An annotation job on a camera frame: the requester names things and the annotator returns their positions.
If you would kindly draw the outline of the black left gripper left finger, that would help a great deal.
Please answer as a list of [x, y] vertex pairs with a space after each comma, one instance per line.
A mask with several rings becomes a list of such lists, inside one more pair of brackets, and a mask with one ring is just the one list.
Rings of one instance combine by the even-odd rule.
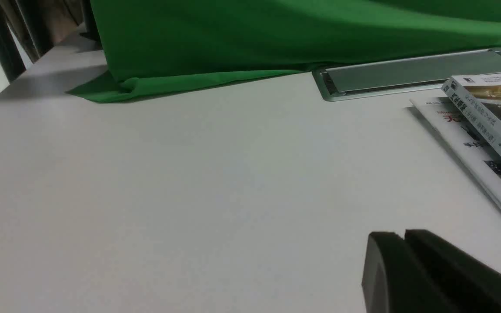
[[396, 233], [368, 235], [361, 285], [368, 313], [459, 312]]

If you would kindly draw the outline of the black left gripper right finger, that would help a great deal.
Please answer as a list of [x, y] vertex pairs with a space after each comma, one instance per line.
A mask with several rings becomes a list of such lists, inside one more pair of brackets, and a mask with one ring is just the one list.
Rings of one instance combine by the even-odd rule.
[[462, 313], [501, 313], [500, 272], [429, 230], [406, 230], [405, 242]]

